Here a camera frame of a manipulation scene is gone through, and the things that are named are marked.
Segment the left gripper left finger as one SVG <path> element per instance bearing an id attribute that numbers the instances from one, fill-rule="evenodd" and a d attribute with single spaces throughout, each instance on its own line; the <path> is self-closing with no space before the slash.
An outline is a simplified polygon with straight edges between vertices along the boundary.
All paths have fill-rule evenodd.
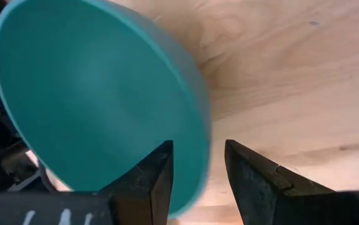
<path id="1" fill-rule="evenodd" d="M 174 179 L 174 144 L 165 141 L 101 189 L 113 225 L 166 225 Z"/>

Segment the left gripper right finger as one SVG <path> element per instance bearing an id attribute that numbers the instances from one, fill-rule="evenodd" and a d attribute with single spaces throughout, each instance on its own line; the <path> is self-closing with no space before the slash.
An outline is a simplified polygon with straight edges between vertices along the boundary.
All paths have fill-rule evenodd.
<path id="1" fill-rule="evenodd" d="M 273 225 L 277 204 L 282 196 L 333 192 L 233 139 L 225 141 L 225 166 L 245 225 Z"/>

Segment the teal bowl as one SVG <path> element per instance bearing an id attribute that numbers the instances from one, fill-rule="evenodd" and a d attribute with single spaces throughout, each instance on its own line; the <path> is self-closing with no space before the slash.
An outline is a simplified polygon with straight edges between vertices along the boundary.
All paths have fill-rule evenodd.
<path id="1" fill-rule="evenodd" d="M 20 136 L 73 191 L 98 191 L 166 140 L 169 216 L 207 182 L 211 116 L 191 55 L 108 0 L 12 0 L 0 14 L 0 97 Z"/>

